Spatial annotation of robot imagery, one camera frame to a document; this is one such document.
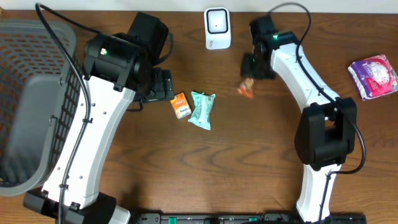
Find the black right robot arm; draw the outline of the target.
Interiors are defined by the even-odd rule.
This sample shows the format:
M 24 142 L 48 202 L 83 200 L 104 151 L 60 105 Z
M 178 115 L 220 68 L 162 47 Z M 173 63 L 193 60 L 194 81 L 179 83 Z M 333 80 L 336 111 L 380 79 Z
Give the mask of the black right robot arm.
M 331 223 L 329 203 L 336 174 L 354 149 L 357 107 L 340 98 L 307 60 L 293 32 L 279 32 L 271 16 L 249 24 L 254 47 L 244 54 L 241 76 L 256 80 L 280 76 L 301 117 L 294 138 L 304 173 L 295 209 L 302 223 Z

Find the orange snack bar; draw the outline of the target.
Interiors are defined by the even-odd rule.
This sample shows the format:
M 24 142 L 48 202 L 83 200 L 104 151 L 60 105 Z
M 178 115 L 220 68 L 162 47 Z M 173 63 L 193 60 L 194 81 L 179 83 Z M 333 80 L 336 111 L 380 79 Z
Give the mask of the orange snack bar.
M 245 78 L 238 87 L 238 93 L 247 98 L 254 98 L 254 79 Z

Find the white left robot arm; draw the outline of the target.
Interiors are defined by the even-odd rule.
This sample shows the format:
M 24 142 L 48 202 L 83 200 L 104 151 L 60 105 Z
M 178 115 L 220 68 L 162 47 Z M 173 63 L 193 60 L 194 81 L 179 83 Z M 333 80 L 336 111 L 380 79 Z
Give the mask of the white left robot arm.
M 126 33 L 97 32 L 86 43 L 83 83 L 62 152 L 41 188 L 23 205 L 59 223 L 129 223 L 131 212 L 100 192 L 104 162 L 123 114 L 174 97 L 172 76 L 160 68 L 173 36 L 158 18 L 139 12 Z

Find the teal snack wrapper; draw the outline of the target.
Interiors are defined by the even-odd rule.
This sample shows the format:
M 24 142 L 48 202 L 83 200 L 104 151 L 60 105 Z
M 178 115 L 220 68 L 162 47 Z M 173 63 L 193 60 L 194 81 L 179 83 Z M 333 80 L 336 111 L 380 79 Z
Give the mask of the teal snack wrapper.
M 195 109 L 192 112 L 189 123 L 192 123 L 205 130 L 211 130 L 210 113 L 216 98 L 215 94 L 205 95 L 204 93 L 191 92 Z

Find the small orange white box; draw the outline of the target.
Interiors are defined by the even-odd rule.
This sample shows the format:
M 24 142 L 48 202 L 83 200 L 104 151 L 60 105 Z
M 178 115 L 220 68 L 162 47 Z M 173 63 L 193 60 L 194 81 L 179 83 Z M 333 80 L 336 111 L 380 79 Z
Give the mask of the small orange white box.
M 170 102 L 178 119 L 184 118 L 192 113 L 184 93 L 175 95 L 174 99 L 172 99 Z

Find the purple red snack packet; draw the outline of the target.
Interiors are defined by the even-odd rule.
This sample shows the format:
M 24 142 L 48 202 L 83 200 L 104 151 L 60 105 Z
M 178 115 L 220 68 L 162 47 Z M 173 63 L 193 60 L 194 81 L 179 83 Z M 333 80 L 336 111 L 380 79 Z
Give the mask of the purple red snack packet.
M 363 101 L 397 91 L 397 74 L 385 55 L 355 61 L 348 71 Z

